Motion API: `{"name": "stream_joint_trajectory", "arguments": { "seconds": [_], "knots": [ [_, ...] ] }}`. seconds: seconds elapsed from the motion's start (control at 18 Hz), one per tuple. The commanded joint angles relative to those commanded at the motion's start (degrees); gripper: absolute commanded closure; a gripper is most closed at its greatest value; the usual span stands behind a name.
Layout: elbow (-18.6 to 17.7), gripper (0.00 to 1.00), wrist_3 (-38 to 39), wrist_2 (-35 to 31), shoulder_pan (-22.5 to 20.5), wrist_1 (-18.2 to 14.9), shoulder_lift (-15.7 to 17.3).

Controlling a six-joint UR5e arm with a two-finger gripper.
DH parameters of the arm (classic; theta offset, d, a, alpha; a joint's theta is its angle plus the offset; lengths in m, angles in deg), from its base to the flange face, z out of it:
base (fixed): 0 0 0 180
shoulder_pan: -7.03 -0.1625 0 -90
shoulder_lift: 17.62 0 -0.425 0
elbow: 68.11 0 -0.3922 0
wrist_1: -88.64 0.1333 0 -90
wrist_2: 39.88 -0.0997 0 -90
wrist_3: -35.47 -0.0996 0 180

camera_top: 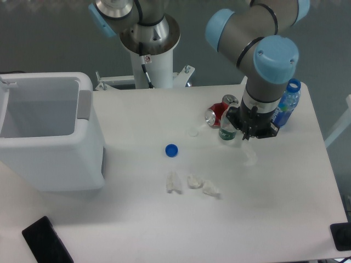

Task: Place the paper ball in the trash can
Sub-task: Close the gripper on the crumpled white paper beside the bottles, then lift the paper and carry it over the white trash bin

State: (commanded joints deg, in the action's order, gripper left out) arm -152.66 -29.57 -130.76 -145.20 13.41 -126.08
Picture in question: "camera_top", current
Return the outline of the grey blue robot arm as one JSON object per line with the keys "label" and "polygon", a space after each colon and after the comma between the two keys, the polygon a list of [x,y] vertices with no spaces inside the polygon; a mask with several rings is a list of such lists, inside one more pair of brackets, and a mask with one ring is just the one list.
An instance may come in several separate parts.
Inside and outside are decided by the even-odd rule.
{"label": "grey blue robot arm", "polygon": [[[172,88],[172,56],[180,29],[165,12],[165,1],[93,1],[88,10],[95,24],[108,37],[119,36],[129,51],[135,86],[139,89]],[[297,46],[281,33],[304,18],[309,1],[251,1],[237,14],[217,11],[208,21],[205,38],[246,77],[239,106],[227,118],[243,138],[271,138],[279,131],[272,117],[293,77],[299,59]]]}

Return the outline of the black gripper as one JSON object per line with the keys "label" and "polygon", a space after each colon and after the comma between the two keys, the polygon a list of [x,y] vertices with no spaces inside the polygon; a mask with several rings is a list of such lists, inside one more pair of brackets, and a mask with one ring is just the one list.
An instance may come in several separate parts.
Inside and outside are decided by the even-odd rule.
{"label": "black gripper", "polygon": [[236,130],[242,131],[243,140],[264,139],[276,137],[280,130],[271,120],[273,113],[273,111],[259,113],[257,106],[249,109],[241,105],[239,107],[230,106],[226,117]]}

